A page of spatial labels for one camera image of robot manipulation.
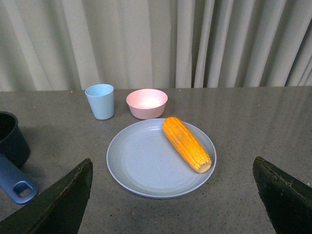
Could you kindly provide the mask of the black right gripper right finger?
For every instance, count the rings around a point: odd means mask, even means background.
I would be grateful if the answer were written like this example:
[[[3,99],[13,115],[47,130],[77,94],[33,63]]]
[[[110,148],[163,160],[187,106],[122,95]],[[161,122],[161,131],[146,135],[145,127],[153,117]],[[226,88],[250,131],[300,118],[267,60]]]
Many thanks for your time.
[[[253,162],[253,176],[277,234],[312,232],[311,187],[259,156]]]

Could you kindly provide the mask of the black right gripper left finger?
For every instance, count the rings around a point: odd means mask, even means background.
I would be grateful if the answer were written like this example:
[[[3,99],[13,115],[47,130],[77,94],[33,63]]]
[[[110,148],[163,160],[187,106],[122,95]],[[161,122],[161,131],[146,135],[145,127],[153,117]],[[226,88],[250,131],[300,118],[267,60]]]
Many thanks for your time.
[[[0,223],[2,234],[76,234],[90,198],[93,164],[82,161]]]

